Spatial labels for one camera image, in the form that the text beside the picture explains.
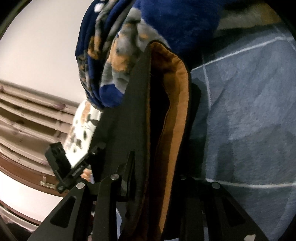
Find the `person's left hand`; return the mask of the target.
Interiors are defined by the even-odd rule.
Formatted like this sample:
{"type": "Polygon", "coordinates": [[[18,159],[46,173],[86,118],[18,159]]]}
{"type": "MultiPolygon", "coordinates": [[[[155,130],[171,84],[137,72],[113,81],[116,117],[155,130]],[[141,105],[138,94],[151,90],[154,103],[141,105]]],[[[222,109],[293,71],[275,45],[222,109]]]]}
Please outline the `person's left hand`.
{"type": "Polygon", "coordinates": [[[94,184],[94,177],[91,169],[88,169],[88,168],[84,169],[80,177],[90,182],[91,184],[94,184]]]}

